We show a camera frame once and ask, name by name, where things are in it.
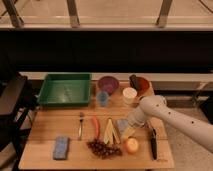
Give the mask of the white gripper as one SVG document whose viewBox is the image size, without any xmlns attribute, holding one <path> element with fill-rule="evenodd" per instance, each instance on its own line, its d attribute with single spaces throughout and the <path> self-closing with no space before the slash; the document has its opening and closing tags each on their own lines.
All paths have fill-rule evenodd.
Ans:
<svg viewBox="0 0 213 171">
<path fill-rule="evenodd" d="M 131 111 L 128 114 L 127 121 L 129 123 L 129 125 L 132 126 L 132 127 L 127 127 L 124 130 L 124 132 L 121 135 L 121 139 L 126 140 L 130 136 L 132 136 L 136 131 L 135 128 L 136 127 L 143 127 L 146 123 L 146 120 L 147 120 L 147 117 L 140 108 L 135 108 L 133 111 Z"/>
</svg>

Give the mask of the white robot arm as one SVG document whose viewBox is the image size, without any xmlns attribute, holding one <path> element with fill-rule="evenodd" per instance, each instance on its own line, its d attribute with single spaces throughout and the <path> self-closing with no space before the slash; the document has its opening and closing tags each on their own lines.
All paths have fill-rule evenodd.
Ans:
<svg viewBox="0 0 213 171">
<path fill-rule="evenodd" d="M 161 119 L 213 153 L 213 125 L 177 112 L 161 95 L 142 97 L 125 120 L 132 128 L 143 127 L 150 117 Z"/>
</svg>

